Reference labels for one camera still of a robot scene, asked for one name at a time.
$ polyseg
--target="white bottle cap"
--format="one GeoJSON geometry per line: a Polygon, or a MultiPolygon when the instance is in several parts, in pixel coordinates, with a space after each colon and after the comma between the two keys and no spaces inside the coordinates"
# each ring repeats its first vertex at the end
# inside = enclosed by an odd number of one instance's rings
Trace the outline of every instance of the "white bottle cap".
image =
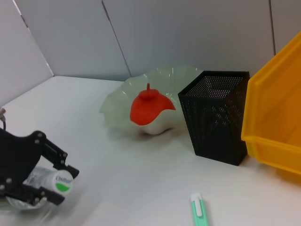
{"type": "Polygon", "coordinates": [[[44,187],[66,196],[73,188],[73,177],[66,170],[55,171],[45,178],[44,187]]]}

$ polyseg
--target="green box cutter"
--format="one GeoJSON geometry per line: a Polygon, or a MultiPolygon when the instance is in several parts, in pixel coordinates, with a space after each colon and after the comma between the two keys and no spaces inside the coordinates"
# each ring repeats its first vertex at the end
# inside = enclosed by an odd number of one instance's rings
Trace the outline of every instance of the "green box cutter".
{"type": "Polygon", "coordinates": [[[209,226],[202,195],[200,193],[192,194],[190,200],[192,202],[192,215],[195,226],[209,226]]]}

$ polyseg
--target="translucent plate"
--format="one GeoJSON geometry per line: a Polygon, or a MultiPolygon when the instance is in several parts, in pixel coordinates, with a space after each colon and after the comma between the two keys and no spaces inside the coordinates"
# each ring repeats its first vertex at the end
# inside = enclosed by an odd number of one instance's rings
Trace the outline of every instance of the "translucent plate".
{"type": "Polygon", "coordinates": [[[157,68],[155,71],[127,79],[117,90],[109,94],[101,109],[106,124],[133,134],[159,134],[163,131],[185,123],[178,93],[202,73],[202,70],[191,67],[157,68]],[[133,100],[139,92],[146,89],[150,83],[151,89],[157,89],[167,96],[176,110],[164,110],[151,123],[140,126],[130,121],[133,100]]]}

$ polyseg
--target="yellow storage crate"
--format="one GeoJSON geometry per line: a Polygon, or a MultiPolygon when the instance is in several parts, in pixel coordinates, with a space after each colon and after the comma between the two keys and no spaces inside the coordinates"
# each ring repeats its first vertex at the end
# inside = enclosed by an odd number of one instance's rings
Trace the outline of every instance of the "yellow storage crate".
{"type": "Polygon", "coordinates": [[[301,174],[301,33],[249,80],[241,137],[258,161],[301,174]]]}

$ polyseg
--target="small bottle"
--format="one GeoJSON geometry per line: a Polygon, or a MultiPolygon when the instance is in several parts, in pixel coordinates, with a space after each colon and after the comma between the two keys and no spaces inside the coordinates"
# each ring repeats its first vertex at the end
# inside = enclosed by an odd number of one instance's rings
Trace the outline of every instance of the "small bottle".
{"type": "MultiPolygon", "coordinates": [[[[35,167],[23,184],[37,189],[42,186],[50,191],[66,196],[73,188],[73,177],[66,170],[52,171],[43,167],[35,167]]],[[[18,210],[39,209],[49,204],[44,199],[35,206],[10,197],[6,197],[6,199],[11,206],[18,210]]]]}

